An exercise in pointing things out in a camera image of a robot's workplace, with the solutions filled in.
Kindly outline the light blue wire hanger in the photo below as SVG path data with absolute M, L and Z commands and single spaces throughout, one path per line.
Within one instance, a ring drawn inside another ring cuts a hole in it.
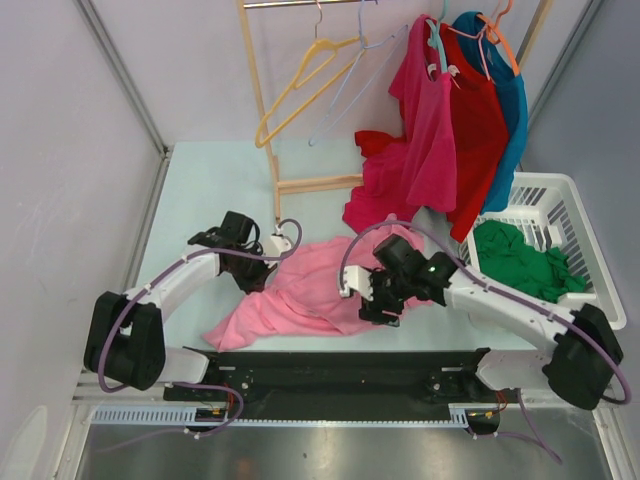
M 353 64 L 341 77 L 340 86 L 325 115 L 312 130 L 307 140 L 309 147 L 315 147 L 336 129 L 342 119 L 355 107 L 365 92 L 382 74 L 408 35 L 409 26 L 404 23 L 388 35 L 373 42 L 369 41 L 366 37 L 365 4 L 366 1 L 358 2 L 357 39 L 359 50 Z

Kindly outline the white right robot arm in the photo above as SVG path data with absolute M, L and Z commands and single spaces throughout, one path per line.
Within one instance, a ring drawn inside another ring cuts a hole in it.
M 482 276 L 439 251 L 425 257 L 391 235 L 373 251 L 377 268 L 344 268 L 344 288 L 362 299 L 361 319 L 396 326 L 410 299 L 488 320 L 535 347 L 535 352 L 483 354 L 461 376 L 463 393 L 484 401 L 496 390 L 548 387 L 567 403 L 592 410 L 619 373 L 622 349 L 604 312 L 585 303 L 567 308 L 545 303 Z

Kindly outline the light pink t-shirt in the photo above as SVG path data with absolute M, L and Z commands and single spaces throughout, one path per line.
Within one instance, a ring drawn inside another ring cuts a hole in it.
M 337 236 L 300 246 L 263 291 L 242 299 L 203 340 L 222 352 L 271 336 L 343 337 L 375 330 L 359 318 L 359 298 L 339 294 L 339 266 L 351 242 Z

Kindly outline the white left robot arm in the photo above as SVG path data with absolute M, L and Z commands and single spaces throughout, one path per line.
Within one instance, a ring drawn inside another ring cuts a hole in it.
M 229 211 L 222 224 L 196 233 L 173 264 L 144 285 L 124 293 L 106 291 L 95 302 L 84 366 L 100 388 L 144 391 L 158 382 L 185 383 L 197 398 L 214 397 L 221 376 L 206 354 L 169 347 L 164 324 L 204 284 L 222 274 L 245 293 L 260 292 L 292 243 L 277 228 L 260 238 L 257 223 Z

